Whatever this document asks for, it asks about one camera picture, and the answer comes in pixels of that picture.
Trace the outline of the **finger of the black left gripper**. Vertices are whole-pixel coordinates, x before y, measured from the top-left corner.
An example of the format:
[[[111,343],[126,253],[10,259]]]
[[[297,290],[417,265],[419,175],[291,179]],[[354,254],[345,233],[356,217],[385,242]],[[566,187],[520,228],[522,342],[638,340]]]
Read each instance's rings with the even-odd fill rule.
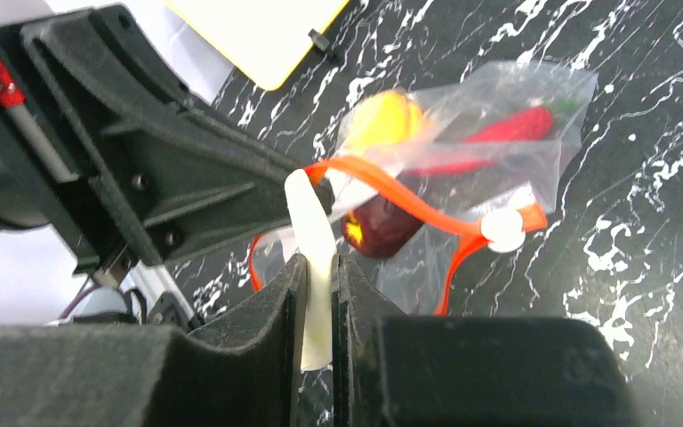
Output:
[[[100,199],[148,266],[178,262],[290,222],[295,160],[201,110],[107,101]]]

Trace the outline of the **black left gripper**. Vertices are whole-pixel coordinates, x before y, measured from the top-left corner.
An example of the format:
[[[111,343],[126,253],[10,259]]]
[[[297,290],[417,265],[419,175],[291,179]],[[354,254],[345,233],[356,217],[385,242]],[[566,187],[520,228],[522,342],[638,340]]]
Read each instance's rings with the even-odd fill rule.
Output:
[[[200,100],[121,4],[0,25],[0,231],[52,226],[80,273],[199,248]]]

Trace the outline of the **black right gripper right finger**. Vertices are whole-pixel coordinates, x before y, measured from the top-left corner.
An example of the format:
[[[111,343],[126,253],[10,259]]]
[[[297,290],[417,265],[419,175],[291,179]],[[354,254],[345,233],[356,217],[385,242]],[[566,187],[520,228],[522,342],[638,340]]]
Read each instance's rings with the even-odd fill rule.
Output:
[[[554,317],[407,315],[356,260],[333,262],[338,426],[636,426],[603,335]]]

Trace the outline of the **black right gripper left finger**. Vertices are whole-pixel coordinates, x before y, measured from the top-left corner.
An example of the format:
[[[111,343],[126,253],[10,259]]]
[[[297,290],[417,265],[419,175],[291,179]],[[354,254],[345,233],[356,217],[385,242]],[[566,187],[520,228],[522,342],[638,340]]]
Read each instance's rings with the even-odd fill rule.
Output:
[[[0,326],[0,426],[293,426],[309,267],[191,333]]]

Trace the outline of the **white toy radish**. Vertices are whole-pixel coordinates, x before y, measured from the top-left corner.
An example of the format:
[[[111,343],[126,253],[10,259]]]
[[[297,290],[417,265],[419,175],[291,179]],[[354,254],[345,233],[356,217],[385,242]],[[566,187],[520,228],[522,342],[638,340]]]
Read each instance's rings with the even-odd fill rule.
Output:
[[[333,359],[331,284],[336,243],[325,210],[304,170],[295,170],[286,178],[285,198],[295,242],[309,269],[301,370],[315,371]]]

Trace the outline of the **dark red toy fruit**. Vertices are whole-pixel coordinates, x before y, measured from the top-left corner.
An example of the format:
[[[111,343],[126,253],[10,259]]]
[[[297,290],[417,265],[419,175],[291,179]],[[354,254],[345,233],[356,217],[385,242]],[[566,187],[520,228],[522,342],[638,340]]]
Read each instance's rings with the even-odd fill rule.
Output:
[[[423,221],[376,195],[341,218],[341,233],[363,256],[389,259],[414,236]]]

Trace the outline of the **yellow toy bell pepper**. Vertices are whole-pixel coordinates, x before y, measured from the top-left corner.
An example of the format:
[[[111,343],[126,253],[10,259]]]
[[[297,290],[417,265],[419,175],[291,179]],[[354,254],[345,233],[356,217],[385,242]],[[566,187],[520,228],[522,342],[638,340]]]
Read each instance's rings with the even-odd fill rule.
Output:
[[[344,118],[337,150],[360,154],[370,147],[392,146],[414,137],[429,122],[421,105],[392,89],[363,99]]]

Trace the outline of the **red toy chili pepper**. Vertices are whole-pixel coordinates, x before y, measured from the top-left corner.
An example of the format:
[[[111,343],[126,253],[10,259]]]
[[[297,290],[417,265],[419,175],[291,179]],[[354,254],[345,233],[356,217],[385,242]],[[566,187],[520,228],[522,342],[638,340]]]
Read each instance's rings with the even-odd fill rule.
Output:
[[[464,138],[462,143],[540,141],[550,135],[556,121],[570,115],[578,106],[578,103],[567,100],[522,109]],[[457,175],[493,164],[494,161],[492,160],[462,160],[451,165],[429,165],[414,168],[407,171],[406,176],[430,178]]]

